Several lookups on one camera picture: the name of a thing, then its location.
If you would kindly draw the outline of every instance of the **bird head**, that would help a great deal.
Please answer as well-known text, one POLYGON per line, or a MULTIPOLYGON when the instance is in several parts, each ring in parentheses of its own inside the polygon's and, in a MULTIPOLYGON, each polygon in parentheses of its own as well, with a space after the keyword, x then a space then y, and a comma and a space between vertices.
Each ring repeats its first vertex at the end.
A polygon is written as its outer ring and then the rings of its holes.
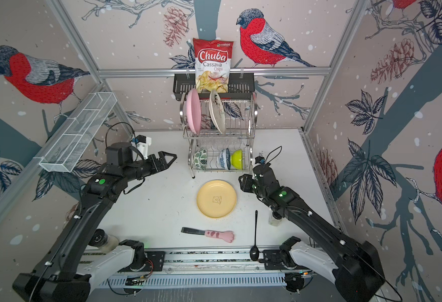
POLYGON ((12 76, 12 72, 9 66, 10 57, 18 54, 19 51, 16 48, 7 45, 0 46, 0 75, 12 76))
POLYGON ((242 28, 246 29, 249 23, 256 18, 264 18, 263 13, 257 8, 249 8, 244 10, 240 15, 238 20, 236 21, 237 25, 240 25, 242 28))

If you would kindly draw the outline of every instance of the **pink cat paw handle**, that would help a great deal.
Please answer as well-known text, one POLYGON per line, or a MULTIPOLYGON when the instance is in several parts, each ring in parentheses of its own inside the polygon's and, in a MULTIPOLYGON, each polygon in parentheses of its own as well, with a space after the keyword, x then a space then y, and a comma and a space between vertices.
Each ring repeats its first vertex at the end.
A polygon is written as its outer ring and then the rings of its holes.
POLYGON ((209 238, 223 239, 227 243, 231 243, 234 240, 234 233, 231 232, 231 231, 218 232, 218 231, 209 231, 209 230, 207 230, 206 233, 204 233, 204 235, 206 237, 209 237, 209 238))

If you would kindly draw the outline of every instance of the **black spoon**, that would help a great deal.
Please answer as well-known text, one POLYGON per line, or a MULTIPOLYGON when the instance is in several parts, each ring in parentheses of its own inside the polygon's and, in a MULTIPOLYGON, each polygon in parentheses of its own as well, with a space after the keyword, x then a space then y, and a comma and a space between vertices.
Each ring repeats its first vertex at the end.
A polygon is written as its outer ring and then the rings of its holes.
POLYGON ((249 257, 252 261, 258 261, 258 257, 260 257, 260 250, 258 250, 258 247, 256 246, 256 227, 258 226, 258 210, 256 210, 255 216, 254 216, 254 245, 249 250, 249 257))

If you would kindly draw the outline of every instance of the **chip bag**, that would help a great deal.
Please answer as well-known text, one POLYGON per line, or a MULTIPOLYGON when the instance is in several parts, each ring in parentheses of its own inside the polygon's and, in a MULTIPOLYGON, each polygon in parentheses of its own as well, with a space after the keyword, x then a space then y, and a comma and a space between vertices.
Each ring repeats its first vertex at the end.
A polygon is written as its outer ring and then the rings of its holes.
POLYGON ((193 39, 196 89, 228 92, 233 42, 193 39))

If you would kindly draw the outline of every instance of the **table surface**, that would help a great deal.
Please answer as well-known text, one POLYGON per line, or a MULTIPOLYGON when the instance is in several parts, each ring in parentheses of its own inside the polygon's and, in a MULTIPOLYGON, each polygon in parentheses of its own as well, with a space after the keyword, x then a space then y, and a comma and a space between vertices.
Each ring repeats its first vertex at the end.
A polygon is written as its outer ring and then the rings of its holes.
MULTIPOLYGON (((309 237, 292 222, 283 219, 279 226, 268 224, 271 210, 254 194, 239 188, 241 172, 195 172, 192 179, 188 165, 188 141, 179 131, 142 132, 152 138, 149 154, 166 151, 177 154, 177 160, 163 172, 149 176, 143 184, 128 195, 121 195, 105 215, 99 228, 118 239, 144 242, 146 248, 235 247, 254 243, 254 217, 258 210, 257 246, 280 245, 291 236, 308 242, 309 237), (236 190, 234 210, 223 218, 204 216, 196 204, 200 187, 208 181, 220 179, 236 190), (200 230, 233 231, 234 241, 181 233, 182 227, 200 230)), ((297 192, 322 218, 333 224, 317 179, 310 165, 298 130, 257 130, 253 154, 265 157, 282 145, 281 154, 271 161, 280 185, 297 192)), ((127 190, 140 181, 129 182, 127 190)))

